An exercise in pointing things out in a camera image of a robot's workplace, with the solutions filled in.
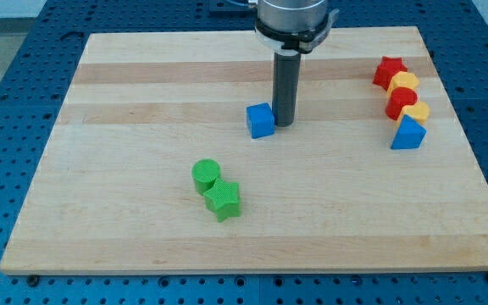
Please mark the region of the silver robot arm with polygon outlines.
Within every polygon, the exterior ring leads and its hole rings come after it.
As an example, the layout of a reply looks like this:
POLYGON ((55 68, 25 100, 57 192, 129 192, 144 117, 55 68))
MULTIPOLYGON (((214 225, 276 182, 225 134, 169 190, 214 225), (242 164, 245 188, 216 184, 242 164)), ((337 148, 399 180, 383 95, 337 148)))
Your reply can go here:
POLYGON ((311 53, 329 35, 340 10, 328 0, 257 0, 254 30, 257 39, 274 53, 295 56, 311 53))

